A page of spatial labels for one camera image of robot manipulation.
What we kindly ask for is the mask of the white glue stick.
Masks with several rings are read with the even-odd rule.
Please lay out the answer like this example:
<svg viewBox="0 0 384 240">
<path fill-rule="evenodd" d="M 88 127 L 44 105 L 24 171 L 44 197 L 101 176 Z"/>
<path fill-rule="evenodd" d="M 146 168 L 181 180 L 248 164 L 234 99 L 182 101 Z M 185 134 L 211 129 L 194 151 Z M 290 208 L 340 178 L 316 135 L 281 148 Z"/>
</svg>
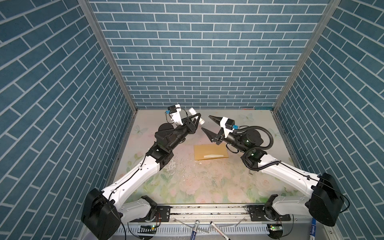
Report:
<svg viewBox="0 0 384 240">
<path fill-rule="evenodd" d="M 192 116 L 195 116 L 194 119 L 198 120 L 200 125 L 203 125 L 205 123 L 205 121 L 202 119 L 202 117 L 198 116 L 198 113 L 197 113 L 197 111 L 194 108 L 189 108 L 189 113 Z"/>
</svg>

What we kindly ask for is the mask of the yellow envelope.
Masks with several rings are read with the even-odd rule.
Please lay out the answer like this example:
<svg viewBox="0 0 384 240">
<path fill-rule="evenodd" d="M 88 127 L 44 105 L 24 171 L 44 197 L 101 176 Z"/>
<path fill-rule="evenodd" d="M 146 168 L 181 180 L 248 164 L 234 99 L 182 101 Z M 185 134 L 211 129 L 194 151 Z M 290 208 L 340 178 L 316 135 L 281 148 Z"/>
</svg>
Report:
<svg viewBox="0 0 384 240">
<path fill-rule="evenodd" d="M 194 146 L 195 161 L 228 158 L 228 150 L 225 145 L 207 144 Z"/>
</svg>

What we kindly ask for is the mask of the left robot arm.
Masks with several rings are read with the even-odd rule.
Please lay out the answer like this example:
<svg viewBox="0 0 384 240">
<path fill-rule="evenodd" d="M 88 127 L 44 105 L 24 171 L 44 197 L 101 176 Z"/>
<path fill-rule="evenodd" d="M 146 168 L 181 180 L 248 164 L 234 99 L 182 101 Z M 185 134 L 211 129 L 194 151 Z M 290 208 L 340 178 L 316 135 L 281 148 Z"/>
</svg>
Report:
<svg viewBox="0 0 384 240">
<path fill-rule="evenodd" d="M 128 205 L 125 202 L 170 162 L 173 150 L 187 135 L 196 132 L 200 119 L 201 114 L 196 113 L 181 119 L 177 127 L 171 123 L 162 124 L 155 133 L 156 141 L 132 170 L 108 187 L 94 188 L 86 195 L 81 221 L 95 239 L 108 240 L 125 222 L 154 217 L 157 204 L 151 198 L 143 196 Z"/>
</svg>

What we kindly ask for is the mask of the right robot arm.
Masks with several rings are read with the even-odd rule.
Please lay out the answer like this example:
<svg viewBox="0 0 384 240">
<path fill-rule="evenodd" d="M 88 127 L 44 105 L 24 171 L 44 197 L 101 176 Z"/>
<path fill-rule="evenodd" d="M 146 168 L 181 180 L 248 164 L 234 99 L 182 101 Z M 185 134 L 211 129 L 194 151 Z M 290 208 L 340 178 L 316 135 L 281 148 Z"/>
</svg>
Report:
<svg viewBox="0 0 384 240">
<path fill-rule="evenodd" d="M 321 224 L 333 227 L 345 212 L 350 201 L 341 193 L 335 178 L 327 173 L 313 174 L 286 164 L 267 153 L 273 144 L 273 135 L 260 126 L 238 127 L 226 117 L 209 116 L 221 127 L 215 134 L 206 128 L 203 132 L 211 142 L 222 142 L 242 153 L 243 164 L 251 171 L 277 178 L 303 194 L 302 197 L 271 195 L 263 206 L 265 217 L 276 221 L 285 215 L 311 216 Z"/>
</svg>

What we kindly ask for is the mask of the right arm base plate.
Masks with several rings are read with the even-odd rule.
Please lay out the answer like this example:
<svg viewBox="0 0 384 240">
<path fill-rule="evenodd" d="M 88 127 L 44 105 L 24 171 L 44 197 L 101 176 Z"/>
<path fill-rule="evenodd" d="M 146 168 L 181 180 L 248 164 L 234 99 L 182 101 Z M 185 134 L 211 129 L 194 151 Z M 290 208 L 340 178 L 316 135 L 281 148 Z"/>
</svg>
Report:
<svg viewBox="0 0 384 240">
<path fill-rule="evenodd" d="M 274 213 L 266 213 L 263 205 L 246 205 L 245 209 L 250 215 L 252 222 L 289 222 L 292 220 L 290 215 L 280 216 Z"/>
</svg>

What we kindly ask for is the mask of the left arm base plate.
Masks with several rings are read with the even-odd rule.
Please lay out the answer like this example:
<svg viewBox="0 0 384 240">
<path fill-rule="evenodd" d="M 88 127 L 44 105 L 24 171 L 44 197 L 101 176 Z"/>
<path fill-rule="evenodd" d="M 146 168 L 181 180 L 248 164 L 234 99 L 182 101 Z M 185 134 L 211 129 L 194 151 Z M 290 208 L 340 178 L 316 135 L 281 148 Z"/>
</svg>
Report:
<svg viewBox="0 0 384 240">
<path fill-rule="evenodd" d="M 157 206 L 156 210 L 150 210 L 150 212 L 144 217 L 132 220 L 131 223 L 143 223 L 143 222 L 155 222 L 156 217 L 160 217 L 161 222 L 169 222 L 171 214 L 171 206 Z"/>
</svg>

